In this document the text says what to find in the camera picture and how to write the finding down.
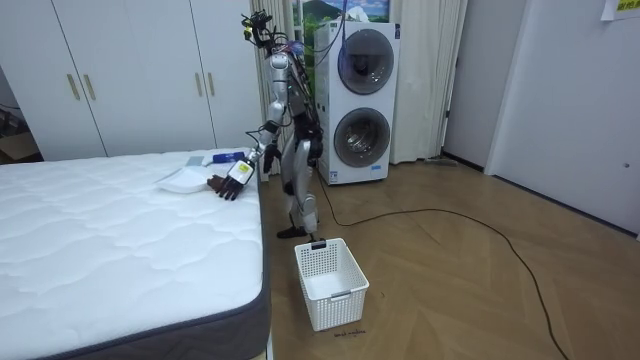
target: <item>mattress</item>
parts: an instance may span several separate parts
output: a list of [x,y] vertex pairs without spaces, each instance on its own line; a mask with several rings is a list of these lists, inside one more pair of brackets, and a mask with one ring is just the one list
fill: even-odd
[[234,202],[154,185],[192,156],[231,151],[1,166],[0,359],[264,351],[271,307],[257,176]]

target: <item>white curtain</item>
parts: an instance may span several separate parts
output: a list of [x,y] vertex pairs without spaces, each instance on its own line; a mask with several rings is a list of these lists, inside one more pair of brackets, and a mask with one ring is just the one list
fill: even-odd
[[401,28],[392,164],[440,154],[467,0],[391,0]]

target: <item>baseboard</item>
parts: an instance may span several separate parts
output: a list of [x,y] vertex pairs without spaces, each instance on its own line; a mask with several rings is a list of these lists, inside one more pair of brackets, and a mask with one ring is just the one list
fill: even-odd
[[567,210],[573,211],[574,213],[582,215],[582,216],[584,216],[584,217],[586,217],[586,218],[588,218],[590,220],[593,220],[593,221],[595,221],[597,223],[600,223],[600,224],[602,224],[602,225],[604,225],[606,227],[609,227],[609,228],[611,228],[613,230],[619,231],[619,232],[621,232],[621,233],[623,233],[625,235],[631,236],[634,239],[640,240],[640,235],[638,235],[638,234],[636,234],[636,233],[634,233],[632,231],[629,231],[627,229],[621,228],[618,225],[612,224],[612,223],[610,223],[610,222],[608,222],[608,221],[606,221],[604,219],[601,219],[599,217],[593,216],[593,215],[591,215],[589,213],[586,213],[586,212],[584,212],[582,210],[576,209],[573,206],[567,205],[567,204],[565,204],[565,203],[563,203],[561,201],[558,201],[558,200],[556,200],[554,198],[548,197],[547,195],[541,194],[541,193],[539,193],[539,192],[537,192],[535,190],[531,190],[528,187],[524,187],[524,186],[522,186],[520,184],[516,184],[513,181],[507,180],[507,179],[505,179],[503,177],[500,177],[498,175],[493,175],[493,177],[498,179],[498,180],[502,180],[502,181],[504,181],[505,183],[507,183],[509,185],[513,185],[513,186],[515,186],[515,187],[517,187],[517,188],[519,188],[521,190],[524,190],[524,191],[526,191],[526,192],[528,192],[530,194],[533,194],[533,195],[536,195],[538,197],[541,197],[541,198],[543,198],[543,199],[545,199],[547,201],[550,201],[550,202],[552,202],[552,203],[554,203],[556,205],[562,206],[563,208],[565,208]]
[[470,167],[473,170],[477,170],[477,171],[480,171],[481,173],[484,173],[484,167],[483,166],[480,166],[478,164],[474,164],[469,160],[465,160],[465,159],[463,159],[463,158],[461,158],[459,156],[455,156],[455,155],[453,155],[451,153],[448,153],[446,151],[442,151],[442,155],[448,157],[451,160],[455,160],[455,161],[459,162],[460,164],[462,164],[464,166]]

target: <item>basket handle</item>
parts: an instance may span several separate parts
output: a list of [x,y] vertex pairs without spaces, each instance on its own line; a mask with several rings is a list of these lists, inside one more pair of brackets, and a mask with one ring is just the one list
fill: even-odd
[[320,240],[320,241],[311,243],[311,250],[319,250],[319,249],[324,249],[326,247],[327,247],[326,240]]
[[349,296],[351,296],[351,290],[346,290],[339,293],[331,294],[331,301],[346,299]]

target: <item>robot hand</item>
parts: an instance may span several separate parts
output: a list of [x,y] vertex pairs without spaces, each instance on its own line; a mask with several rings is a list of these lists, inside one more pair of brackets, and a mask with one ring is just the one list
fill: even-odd
[[226,178],[222,179],[219,176],[214,176],[207,181],[207,184],[215,190],[216,194],[220,197],[233,201],[249,182],[254,172],[255,166],[251,161],[247,159],[240,160],[227,172]]

